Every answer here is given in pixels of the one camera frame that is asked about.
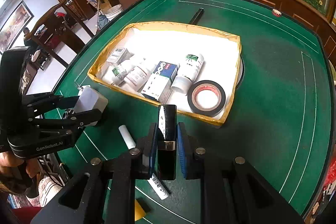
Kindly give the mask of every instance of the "small white box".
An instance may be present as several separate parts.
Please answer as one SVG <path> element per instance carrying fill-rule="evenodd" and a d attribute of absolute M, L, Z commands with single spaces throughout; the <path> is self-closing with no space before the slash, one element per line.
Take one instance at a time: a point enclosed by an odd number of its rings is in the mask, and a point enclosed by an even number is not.
<path fill-rule="evenodd" d="M 92 109 L 98 109 L 101 111 L 101 113 L 103 113 L 108 102 L 108 99 L 101 95 L 98 91 L 94 90 L 90 86 L 86 86 L 82 94 L 79 96 L 73 111 L 78 113 Z M 89 126 L 95 126 L 96 124 L 97 122 L 92 122 L 89 124 Z"/>
<path fill-rule="evenodd" d="M 112 65 L 117 66 L 124 60 L 129 59 L 131 56 L 132 54 L 126 48 L 117 47 L 113 50 L 106 61 Z"/>

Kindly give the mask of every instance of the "medicine box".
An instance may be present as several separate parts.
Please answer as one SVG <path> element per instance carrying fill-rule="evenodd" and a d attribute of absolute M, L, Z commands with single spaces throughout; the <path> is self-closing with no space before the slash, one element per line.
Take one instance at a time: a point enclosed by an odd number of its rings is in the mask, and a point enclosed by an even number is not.
<path fill-rule="evenodd" d="M 165 104 L 172 92 L 170 87 L 177 75 L 178 68 L 175 64 L 160 61 L 143 87 L 142 95 Z"/>
<path fill-rule="evenodd" d="M 132 54 L 126 48 L 117 47 L 110 54 L 109 58 L 107 58 L 107 62 L 111 65 L 117 66 L 124 60 L 129 59 L 131 56 Z"/>

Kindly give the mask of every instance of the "metal bolt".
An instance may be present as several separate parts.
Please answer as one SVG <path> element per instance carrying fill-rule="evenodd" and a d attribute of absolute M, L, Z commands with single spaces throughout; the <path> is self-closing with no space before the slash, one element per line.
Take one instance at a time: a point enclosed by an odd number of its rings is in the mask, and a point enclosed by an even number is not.
<path fill-rule="evenodd" d="M 129 150 L 129 152 L 130 152 L 130 154 L 131 155 L 137 155 L 137 154 L 139 154 L 140 153 L 140 149 L 138 149 L 138 148 L 131 148 L 130 150 Z"/>
<path fill-rule="evenodd" d="M 93 158 L 90 163 L 92 165 L 98 165 L 101 162 L 100 158 Z"/>
<path fill-rule="evenodd" d="M 205 149 L 203 147 L 198 147 L 196 148 L 195 152 L 197 155 L 203 155 L 205 154 Z"/>
<path fill-rule="evenodd" d="M 244 164 L 245 159 L 243 157 L 237 157 L 237 158 L 235 158 L 235 162 L 238 163 L 238 164 Z"/>

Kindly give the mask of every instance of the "picture frame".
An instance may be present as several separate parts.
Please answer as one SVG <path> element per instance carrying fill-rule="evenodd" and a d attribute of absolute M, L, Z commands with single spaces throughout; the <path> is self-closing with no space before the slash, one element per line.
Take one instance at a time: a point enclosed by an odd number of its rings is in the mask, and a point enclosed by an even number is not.
<path fill-rule="evenodd" d="M 13 10 L 0 29 L 0 54 L 12 47 L 17 37 L 34 17 L 24 1 Z"/>

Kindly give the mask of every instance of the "green table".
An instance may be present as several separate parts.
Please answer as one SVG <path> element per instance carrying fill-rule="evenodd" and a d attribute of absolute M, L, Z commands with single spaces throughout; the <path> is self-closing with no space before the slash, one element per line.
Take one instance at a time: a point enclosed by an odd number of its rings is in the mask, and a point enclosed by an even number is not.
<path fill-rule="evenodd" d="M 276 17 L 271 8 L 250 0 L 141 0 L 110 22 L 74 59 L 54 89 L 56 94 L 74 96 L 75 83 L 91 85 L 109 104 L 102 121 L 87 127 L 76 146 L 58 156 L 74 174 L 94 157 L 111 159 L 127 150 L 120 125 L 125 124 L 134 139 L 147 134 L 150 122 L 156 121 L 157 107 L 92 82 L 87 71 L 127 24 L 188 23 L 200 7 L 204 15 L 198 25 L 241 37 L 244 75 L 221 128 L 182 115 L 178 121 L 218 157 L 249 160 L 303 216 L 321 186 L 334 143 L 331 73 L 318 37 L 293 19 Z M 61 110 L 52 111 L 47 117 L 59 118 L 59 114 Z M 178 163 L 176 180 L 164 183 L 171 196 L 161 201 L 148 182 L 136 182 L 136 197 L 150 210 L 146 219 L 153 224 L 199 223 L 199 181 L 184 180 Z"/>

